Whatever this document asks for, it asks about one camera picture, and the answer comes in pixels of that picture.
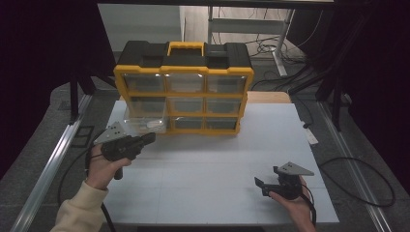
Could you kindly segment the white power strip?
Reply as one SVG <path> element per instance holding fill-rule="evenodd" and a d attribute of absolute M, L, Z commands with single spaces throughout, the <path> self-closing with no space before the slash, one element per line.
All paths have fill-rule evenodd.
<path fill-rule="evenodd" d="M 305 123 L 304 121 L 301 122 L 303 129 L 306 132 L 306 136 L 307 136 L 307 141 L 310 145 L 315 145 L 318 143 L 317 138 L 314 136 L 314 134 L 312 133 L 312 131 L 309 128 L 309 124 Z"/>

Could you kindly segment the white table mat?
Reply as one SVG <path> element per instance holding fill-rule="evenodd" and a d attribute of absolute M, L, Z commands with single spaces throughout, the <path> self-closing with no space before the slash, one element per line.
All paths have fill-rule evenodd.
<path fill-rule="evenodd" d="M 160 134 L 145 147 L 104 204 L 126 225 L 276 225 L 285 210 L 262 195 L 254 181 L 273 184 L 273 169 L 294 162 L 307 178 L 320 222 L 337 214 L 318 172 L 305 130 L 292 103 L 251 103 L 238 134 Z"/>

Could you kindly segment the person's left hand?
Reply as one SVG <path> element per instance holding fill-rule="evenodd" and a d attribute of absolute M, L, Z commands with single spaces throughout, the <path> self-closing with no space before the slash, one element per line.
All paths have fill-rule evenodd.
<path fill-rule="evenodd" d="M 102 155 L 102 144 L 95 145 L 91 150 L 88 176 L 85 183 L 93 189 L 106 190 L 116 171 L 131 164 L 132 161 L 127 158 L 116 161 L 107 160 Z"/>

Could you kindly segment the person's right hand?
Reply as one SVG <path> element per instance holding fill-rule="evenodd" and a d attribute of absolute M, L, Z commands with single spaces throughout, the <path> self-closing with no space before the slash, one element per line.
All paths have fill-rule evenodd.
<path fill-rule="evenodd" d="M 269 196 L 286 209 L 295 226 L 296 224 L 308 223 L 311 223 L 313 225 L 310 218 L 309 205 L 303 197 L 298 197 L 294 200 L 287 200 L 272 191 L 269 192 Z"/>

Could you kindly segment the yellow black drawer organizer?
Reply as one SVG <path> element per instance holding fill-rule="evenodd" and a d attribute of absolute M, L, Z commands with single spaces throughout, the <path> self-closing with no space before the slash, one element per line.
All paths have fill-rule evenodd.
<path fill-rule="evenodd" d="M 243 43 L 129 41 L 114 74 L 127 108 L 165 111 L 167 134 L 236 134 L 254 70 Z"/>

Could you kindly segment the black metal stand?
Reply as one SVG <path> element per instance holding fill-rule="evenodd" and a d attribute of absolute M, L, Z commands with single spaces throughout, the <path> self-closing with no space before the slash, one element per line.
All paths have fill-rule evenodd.
<path fill-rule="evenodd" d="M 330 95 L 333 95 L 331 122 L 338 131 L 341 131 L 339 118 L 340 108 L 342 106 L 342 87 L 342 76 L 340 74 L 327 74 L 315 94 L 319 102 L 324 102 Z"/>
<path fill-rule="evenodd" d="M 92 96 L 96 91 L 96 86 L 92 78 L 88 75 L 72 75 L 70 78 L 70 106 L 72 125 L 79 115 L 78 88 L 81 88 L 85 95 Z"/>

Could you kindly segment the aluminium floor rail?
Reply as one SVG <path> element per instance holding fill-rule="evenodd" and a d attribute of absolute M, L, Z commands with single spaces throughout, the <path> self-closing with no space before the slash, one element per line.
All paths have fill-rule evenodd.
<path fill-rule="evenodd" d="M 366 182 L 363 172 L 360 170 L 360 166 L 356 161 L 353 161 L 353 154 L 349 149 L 343 135 L 331 122 L 331 111 L 324 102 L 319 101 L 317 103 L 318 109 L 325 120 L 325 123 L 336 142 L 337 148 L 343 158 L 347 158 L 348 170 L 351 173 L 355 186 L 360 196 L 369 202 L 377 203 L 376 195 L 370 189 L 369 184 Z M 387 221 L 384 211 L 381 207 L 366 205 L 367 211 L 373 221 L 378 232 L 392 232 L 391 226 Z"/>
<path fill-rule="evenodd" d="M 30 228 L 61 163 L 73 142 L 73 138 L 79 129 L 92 98 L 91 95 L 84 95 L 82 97 L 79 102 L 78 116 L 72 123 L 69 123 L 66 126 L 37 183 L 32 188 L 31 193 L 19 212 L 10 232 L 27 232 Z"/>

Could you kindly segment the clear plastic drawer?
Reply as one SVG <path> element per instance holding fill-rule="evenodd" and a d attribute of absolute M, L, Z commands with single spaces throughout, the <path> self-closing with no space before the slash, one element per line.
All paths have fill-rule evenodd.
<path fill-rule="evenodd" d="M 146 127 L 146 123 L 152 120 L 163 120 L 163 126 L 153 129 L 148 129 Z M 155 133 L 165 133 L 167 130 L 167 120 L 166 114 L 164 110 L 160 111 L 137 111 L 131 110 L 130 108 L 126 109 L 124 115 L 125 123 L 134 129 L 136 132 L 140 134 L 145 134 L 148 132 L 155 132 Z"/>

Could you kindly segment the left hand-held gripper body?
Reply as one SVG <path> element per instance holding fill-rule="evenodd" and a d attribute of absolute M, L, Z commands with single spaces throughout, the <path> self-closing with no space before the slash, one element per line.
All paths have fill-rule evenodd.
<path fill-rule="evenodd" d="M 114 122 L 94 139 L 93 144 L 102 144 L 102 155 L 109 161 L 116 161 L 134 160 L 137 155 L 133 153 L 133 145 L 138 142 L 143 142 L 140 136 L 129 135 L 120 122 Z"/>

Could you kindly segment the white metal desk frame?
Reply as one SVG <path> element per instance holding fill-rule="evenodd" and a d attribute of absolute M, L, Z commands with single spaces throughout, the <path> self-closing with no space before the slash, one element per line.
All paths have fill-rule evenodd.
<path fill-rule="evenodd" d="M 282 63 L 281 49 L 284 45 L 288 28 L 294 10 L 286 11 L 284 19 L 244 19 L 214 17 L 214 8 L 208 8 L 208 43 L 212 41 L 214 33 L 256 34 L 278 36 L 278 43 L 269 52 L 272 54 L 280 76 L 287 76 L 287 71 Z"/>

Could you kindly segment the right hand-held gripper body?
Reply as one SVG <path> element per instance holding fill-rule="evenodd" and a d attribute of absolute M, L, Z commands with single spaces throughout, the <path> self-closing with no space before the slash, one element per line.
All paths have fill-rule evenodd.
<path fill-rule="evenodd" d="M 287 200 L 298 198 L 302 191 L 301 176 L 313 176 L 314 173 L 302 166 L 288 162 L 278 167 L 278 184 L 268 185 L 269 192 L 275 192 Z"/>

